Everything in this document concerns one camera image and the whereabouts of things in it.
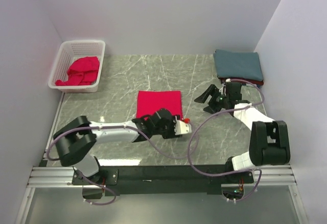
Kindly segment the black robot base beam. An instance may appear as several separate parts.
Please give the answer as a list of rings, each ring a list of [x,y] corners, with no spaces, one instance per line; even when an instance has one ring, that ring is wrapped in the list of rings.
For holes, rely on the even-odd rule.
[[[92,180],[105,184],[117,195],[201,192],[221,195],[223,184],[254,182],[249,171],[207,177],[195,172],[189,165],[102,166]]]

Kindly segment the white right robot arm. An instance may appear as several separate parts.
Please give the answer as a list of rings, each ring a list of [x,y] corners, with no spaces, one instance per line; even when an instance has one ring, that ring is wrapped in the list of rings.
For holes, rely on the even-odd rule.
[[[242,177],[242,171],[262,165],[285,165],[290,162],[291,153],[287,124],[274,120],[261,113],[256,106],[264,101],[252,103],[242,98],[242,85],[258,88],[247,80],[226,79],[222,88],[211,84],[194,102],[205,103],[211,99],[203,111],[211,114],[210,118],[229,113],[250,129],[250,143],[247,152],[230,157],[224,170],[227,181],[235,183]]]

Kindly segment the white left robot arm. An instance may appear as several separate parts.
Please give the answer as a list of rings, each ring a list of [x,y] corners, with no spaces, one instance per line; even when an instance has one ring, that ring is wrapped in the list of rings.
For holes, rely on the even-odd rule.
[[[73,167],[79,178],[90,184],[100,182],[101,166],[90,154],[94,145],[110,142],[142,142],[160,135],[163,139],[179,138],[190,133],[190,125],[179,115],[167,109],[159,109],[126,122],[92,122],[86,116],[79,116],[55,133],[50,145],[57,151],[56,160],[63,167]]]

